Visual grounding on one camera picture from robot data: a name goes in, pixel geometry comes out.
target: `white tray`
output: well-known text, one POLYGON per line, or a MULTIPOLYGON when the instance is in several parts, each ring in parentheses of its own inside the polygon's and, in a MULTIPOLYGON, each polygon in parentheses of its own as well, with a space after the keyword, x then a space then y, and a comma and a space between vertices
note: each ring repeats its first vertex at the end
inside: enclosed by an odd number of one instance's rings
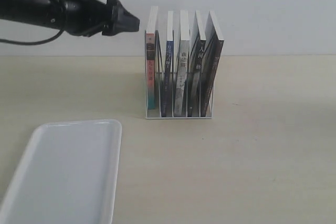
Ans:
POLYGON ((37 128, 3 200, 0 224, 111 224, 120 143, 116 120, 37 128))

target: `table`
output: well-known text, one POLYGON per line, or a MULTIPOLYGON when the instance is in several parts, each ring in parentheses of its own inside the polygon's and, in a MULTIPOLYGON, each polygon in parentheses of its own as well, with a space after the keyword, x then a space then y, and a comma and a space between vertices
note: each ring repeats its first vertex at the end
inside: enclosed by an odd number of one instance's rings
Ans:
POLYGON ((34 128, 113 118, 113 224, 336 223, 336 57, 223 57, 212 120, 145 120, 143 67, 0 58, 0 200, 34 128))

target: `book spine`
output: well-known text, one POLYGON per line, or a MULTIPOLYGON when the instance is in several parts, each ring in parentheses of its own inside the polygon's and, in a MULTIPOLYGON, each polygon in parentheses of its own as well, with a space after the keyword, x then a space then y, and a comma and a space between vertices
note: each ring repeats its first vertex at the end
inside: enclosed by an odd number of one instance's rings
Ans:
POLYGON ((155 35, 146 34, 148 109, 155 109, 155 35))
POLYGON ((223 48, 224 41, 217 41, 216 49, 214 52, 214 56, 209 58, 209 69, 208 73, 205 73, 206 76, 206 83, 202 90, 203 99, 201 101, 201 116, 206 116, 209 100, 212 92, 212 88, 214 86, 214 81, 216 77, 216 72, 218 68, 219 59, 221 58, 222 48, 223 48))
POLYGON ((180 53, 177 62, 177 73, 176 73, 176 90, 175 90, 175 106, 174 115, 182 115, 183 98, 184 98, 184 88, 187 78, 187 65, 188 65, 188 54, 189 54, 189 41, 181 41, 180 53))
POLYGON ((205 42, 204 40, 198 41, 198 45, 196 46, 195 56, 193 58, 192 64, 192 81, 191 81, 191 91, 190 91, 190 99, 188 102, 188 116, 192 116, 194 102, 196 100, 197 88, 199 84, 199 80, 201 77, 202 71, 202 60, 204 56, 205 50, 205 42))
POLYGON ((172 65, 172 58, 174 55, 174 41, 167 41, 167 50, 166 50, 166 61, 164 64, 164 78, 162 85, 162 107, 161 107, 161 116, 167 116, 167 105, 169 98, 169 85, 170 85, 170 70, 172 65))

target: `black robotic arm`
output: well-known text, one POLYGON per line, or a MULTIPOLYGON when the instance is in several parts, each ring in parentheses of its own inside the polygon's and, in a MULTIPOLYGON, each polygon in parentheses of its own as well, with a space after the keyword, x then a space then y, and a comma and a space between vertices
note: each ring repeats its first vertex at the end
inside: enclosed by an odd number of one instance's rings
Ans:
POLYGON ((0 39, 16 45, 39 45, 58 38, 64 31, 90 37, 97 33, 114 36, 139 31, 140 21, 118 0, 0 0, 0 19, 58 29, 53 38, 38 42, 0 39))

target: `book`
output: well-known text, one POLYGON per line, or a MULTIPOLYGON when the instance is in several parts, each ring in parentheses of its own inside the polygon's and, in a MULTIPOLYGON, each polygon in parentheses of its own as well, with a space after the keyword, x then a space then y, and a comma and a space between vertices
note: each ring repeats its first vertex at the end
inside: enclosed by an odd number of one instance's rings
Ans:
POLYGON ((156 56, 156 39, 155 34, 157 31, 157 13, 159 8, 152 6, 149 21, 145 34, 146 43, 146 84, 148 104, 147 109, 155 109, 155 56, 156 56))
POLYGON ((170 98, 171 66, 172 66, 172 59, 174 57, 173 16, 174 16, 173 11, 168 12, 166 59, 164 63, 164 73, 163 73, 164 76, 162 83, 162 105, 161 105, 161 116, 164 118, 167 116, 167 107, 170 98))
POLYGON ((188 57, 190 48, 190 32, 188 11, 182 10, 180 13, 180 43, 177 54, 176 88, 174 116, 182 116, 183 101, 185 97, 185 86, 188 71, 188 57))
POLYGON ((224 37, 214 11, 209 12, 206 23, 204 64, 202 70, 201 84, 201 116, 206 116, 209 106, 214 81, 217 73, 218 63, 223 49, 224 37))
POLYGON ((193 115, 194 107, 197 104, 197 89, 201 77, 205 43, 206 37, 202 16, 201 12, 197 10, 195 12, 194 25, 191 35, 188 116, 193 115))

